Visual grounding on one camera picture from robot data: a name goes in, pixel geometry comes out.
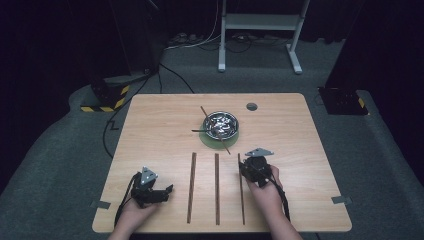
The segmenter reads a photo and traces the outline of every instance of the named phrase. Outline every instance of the gray carpet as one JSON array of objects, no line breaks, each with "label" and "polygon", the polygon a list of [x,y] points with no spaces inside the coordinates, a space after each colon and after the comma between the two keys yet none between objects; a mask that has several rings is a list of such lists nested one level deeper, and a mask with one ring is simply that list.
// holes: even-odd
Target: gray carpet
[{"label": "gray carpet", "polygon": [[[328,115],[317,87],[323,86],[343,43],[299,42],[304,73],[295,75],[283,45],[252,46],[227,52],[227,70],[217,72],[218,52],[200,48],[167,50],[162,63],[184,77],[196,93],[299,92],[308,103],[353,228],[346,233],[319,233],[321,239],[424,239],[424,189],[407,165],[372,97],[358,91],[368,116]],[[248,45],[229,43],[233,51]],[[175,74],[160,69],[163,93],[190,93]],[[135,94],[142,82],[130,87]],[[113,113],[79,110],[89,87],[69,98],[71,111],[34,143],[0,197],[0,239],[106,239],[91,224],[112,159],[102,134]],[[139,94],[160,93],[155,75]],[[121,129],[128,106],[114,118]],[[107,130],[106,146],[114,152],[119,130]],[[318,239],[302,233],[305,239]],[[259,235],[144,235],[143,239],[263,239]]]}]

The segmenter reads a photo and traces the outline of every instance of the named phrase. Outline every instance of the metal bowl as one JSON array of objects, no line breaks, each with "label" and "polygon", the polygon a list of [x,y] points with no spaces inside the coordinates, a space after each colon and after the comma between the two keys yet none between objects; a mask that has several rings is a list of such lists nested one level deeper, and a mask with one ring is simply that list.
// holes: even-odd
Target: metal bowl
[{"label": "metal bowl", "polygon": [[209,137],[216,140],[220,140],[219,137],[221,137],[222,140],[226,140],[237,134],[238,121],[231,113],[213,112],[208,115],[208,118],[203,120],[203,129],[207,130],[206,134]]}]

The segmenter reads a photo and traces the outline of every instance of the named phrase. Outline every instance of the small circular hole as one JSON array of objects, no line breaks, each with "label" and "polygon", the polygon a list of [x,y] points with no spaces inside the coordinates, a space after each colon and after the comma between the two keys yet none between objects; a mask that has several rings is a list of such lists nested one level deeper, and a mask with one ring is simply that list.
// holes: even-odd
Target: small circular hole
[{"label": "small circular hole", "polygon": [[258,105],[256,105],[256,103],[248,103],[246,105],[246,108],[250,111],[255,111],[256,109],[258,109]]}]

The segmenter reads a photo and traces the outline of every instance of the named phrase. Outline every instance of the wrist-mounted device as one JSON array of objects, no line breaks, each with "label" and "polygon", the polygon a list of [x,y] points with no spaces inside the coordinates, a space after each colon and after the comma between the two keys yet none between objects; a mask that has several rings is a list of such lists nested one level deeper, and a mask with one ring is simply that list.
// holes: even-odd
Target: wrist-mounted device
[{"label": "wrist-mounted device", "polygon": [[277,184],[275,177],[272,175],[271,166],[267,163],[264,156],[273,155],[274,153],[262,148],[257,148],[253,151],[246,153],[249,158],[244,159],[243,162],[239,161],[239,169],[241,174],[251,182],[257,182],[258,186],[262,188],[268,182],[272,182],[277,188],[283,203],[284,214],[290,221],[289,204],[286,198],[286,193],[283,188]]},{"label": "wrist-mounted device", "polygon": [[[131,198],[137,202],[140,208],[145,208],[145,204],[168,201],[169,194],[172,192],[174,185],[170,185],[165,190],[153,190],[153,185],[156,182],[156,178],[158,178],[158,175],[147,167],[143,167],[141,172],[137,172],[131,178],[127,191],[125,192],[124,199],[122,199],[121,205],[119,205],[118,211],[116,212],[115,225],[121,216],[122,209]],[[131,188],[131,184],[131,198],[125,201]]]}]

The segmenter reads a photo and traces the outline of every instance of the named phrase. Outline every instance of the human hand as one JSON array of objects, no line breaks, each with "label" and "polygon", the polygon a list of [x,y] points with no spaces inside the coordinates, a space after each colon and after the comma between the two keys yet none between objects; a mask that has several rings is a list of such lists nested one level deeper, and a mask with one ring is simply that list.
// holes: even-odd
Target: human hand
[{"label": "human hand", "polygon": [[[273,165],[271,166],[272,175],[275,177],[275,182],[283,187],[279,178],[279,169]],[[256,183],[246,179],[250,192],[258,205],[259,210],[266,217],[278,213],[283,214],[281,197],[278,194],[277,188],[271,182],[268,182],[262,188],[258,187]]]},{"label": "human hand", "polygon": [[159,207],[159,203],[153,203],[146,208],[140,208],[134,199],[130,199],[122,209],[121,216],[116,223],[115,229],[109,237],[114,239],[129,239],[131,234],[143,224]]}]

